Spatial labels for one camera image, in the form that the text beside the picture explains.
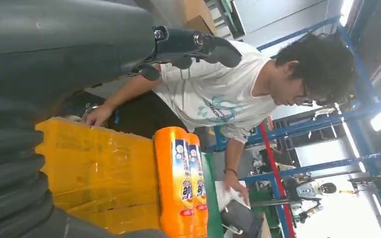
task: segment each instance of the eyeglasses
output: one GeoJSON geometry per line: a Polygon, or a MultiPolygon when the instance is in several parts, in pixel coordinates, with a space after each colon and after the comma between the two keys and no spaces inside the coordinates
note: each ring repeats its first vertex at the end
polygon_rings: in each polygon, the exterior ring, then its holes
{"type": "Polygon", "coordinates": [[[308,88],[305,83],[303,83],[303,96],[296,97],[294,101],[298,106],[313,107],[313,100],[309,97],[308,88]]]}
{"type": "Polygon", "coordinates": [[[308,97],[296,97],[295,102],[298,106],[313,107],[313,100],[308,97]]]}

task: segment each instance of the bottle label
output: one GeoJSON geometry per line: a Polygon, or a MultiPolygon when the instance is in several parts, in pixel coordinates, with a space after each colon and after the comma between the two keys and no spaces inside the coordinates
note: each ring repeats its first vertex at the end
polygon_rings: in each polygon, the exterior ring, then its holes
{"type": "Polygon", "coordinates": [[[194,192],[196,196],[196,206],[195,208],[198,210],[205,210],[206,209],[206,190],[205,190],[205,181],[203,179],[202,174],[202,161],[201,161],[201,155],[199,151],[199,146],[197,145],[190,145],[189,146],[190,151],[190,169],[192,170],[192,175],[194,177],[192,178],[194,192]]]}
{"type": "Polygon", "coordinates": [[[189,166],[188,143],[183,140],[175,140],[173,151],[173,170],[176,174],[184,174],[186,178],[191,178],[191,169],[189,166]]]}
{"type": "Polygon", "coordinates": [[[191,169],[189,165],[188,143],[183,140],[175,140],[173,148],[173,171],[176,179],[183,178],[179,190],[180,199],[183,204],[189,208],[180,211],[181,216],[192,216],[193,210],[193,191],[191,181],[191,169]]]}

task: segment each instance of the wrist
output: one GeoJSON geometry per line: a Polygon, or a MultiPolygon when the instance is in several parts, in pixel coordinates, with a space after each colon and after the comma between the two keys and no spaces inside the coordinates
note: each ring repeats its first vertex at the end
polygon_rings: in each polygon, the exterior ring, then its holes
{"type": "Polygon", "coordinates": [[[105,108],[110,109],[111,111],[114,111],[115,108],[117,107],[116,105],[114,105],[114,104],[112,104],[110,102],[105,102],[102,106],[105,107],[105,108]]]}
{"type": "Polygon", "coordinates": [[[225,175],[228,175],[228,174],[233,174],[236,178],[238,177],[237,176],[237,171],[235,169],[232,169],[232,168],[226,168],[224,170],[224,174],[225,175]]]}

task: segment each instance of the yellow crate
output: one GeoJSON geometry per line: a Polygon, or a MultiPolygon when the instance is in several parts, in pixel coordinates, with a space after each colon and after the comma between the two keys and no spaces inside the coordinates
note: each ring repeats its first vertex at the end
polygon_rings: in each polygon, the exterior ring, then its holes
{"type": "Polygon", "coordinates": [[[160,229],[154,143],[140,136],[52,118],[36,126],[55,204],[114,234],[160,229]]]}

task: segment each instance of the bracelet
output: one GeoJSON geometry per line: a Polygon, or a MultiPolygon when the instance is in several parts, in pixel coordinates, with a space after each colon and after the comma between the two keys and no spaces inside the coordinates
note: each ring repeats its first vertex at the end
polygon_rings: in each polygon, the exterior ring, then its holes
{"type": "Polygon", "coordinates": [[[226,169],[224,170],[224,174],[226,174],[227,171],[232,171],[232,172],[236,175],[236,177],[238,177],[238,176],[237,176],[237,171],[236,171],[236,170],[231,169],[231,168],[226,168],[226,169]]]}

